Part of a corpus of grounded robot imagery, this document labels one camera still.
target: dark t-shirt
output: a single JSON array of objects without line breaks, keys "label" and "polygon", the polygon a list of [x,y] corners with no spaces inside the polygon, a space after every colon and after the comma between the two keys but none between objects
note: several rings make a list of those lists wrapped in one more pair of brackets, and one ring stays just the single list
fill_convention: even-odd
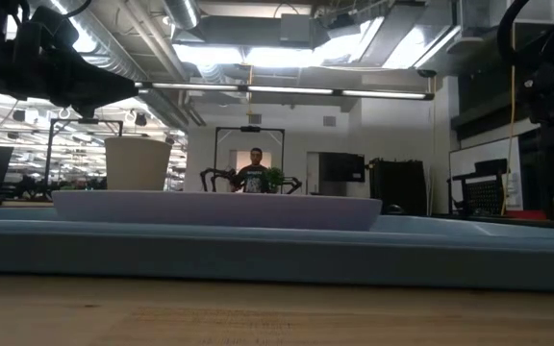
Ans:
[{"label": "dark t-shirt", "polygon": [[264,193],[268,191],[263,173],[266,167],[262,165],[248,165],[243,167],[234,180],[234,185],[239,187],[243,184],[242,191],[247,193]]}]

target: green plant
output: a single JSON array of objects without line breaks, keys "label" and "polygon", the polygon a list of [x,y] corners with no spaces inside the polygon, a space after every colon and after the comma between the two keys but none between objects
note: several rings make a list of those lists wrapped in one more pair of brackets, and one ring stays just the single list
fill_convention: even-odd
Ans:
[{"label": "green plant", "polygon": [[279,186],[284,181],[284,172],[276,167],[268,168],[264,172],[264,181],[268,185],[268,191],[270,193],[276,193]]}]

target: blue tray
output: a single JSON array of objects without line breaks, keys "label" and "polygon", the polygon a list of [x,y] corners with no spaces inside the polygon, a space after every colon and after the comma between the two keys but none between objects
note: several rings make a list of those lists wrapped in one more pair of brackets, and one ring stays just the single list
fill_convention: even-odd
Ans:
[{"label": "blue tray", "polygon": [[0,273],[554,290],[554,230],[379,216],[368,232],[66,222],[0,209]]}]

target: red object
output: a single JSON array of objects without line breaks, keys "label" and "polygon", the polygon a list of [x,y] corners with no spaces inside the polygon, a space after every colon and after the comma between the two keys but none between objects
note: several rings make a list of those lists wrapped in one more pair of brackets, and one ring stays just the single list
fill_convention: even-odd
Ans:
[{"label": "red object", "polygon": [[506,215],[523,220],[546,220],[543,210],[506,210]]}]

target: paper cup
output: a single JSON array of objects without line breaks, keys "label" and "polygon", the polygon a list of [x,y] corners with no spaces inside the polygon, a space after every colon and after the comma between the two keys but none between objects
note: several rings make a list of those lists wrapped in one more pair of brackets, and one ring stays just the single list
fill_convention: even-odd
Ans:
[{"label": "paper cup", "polygon": [[164,190],[169,144],[137,137],[110,137],[105,144],[109,190]]}]

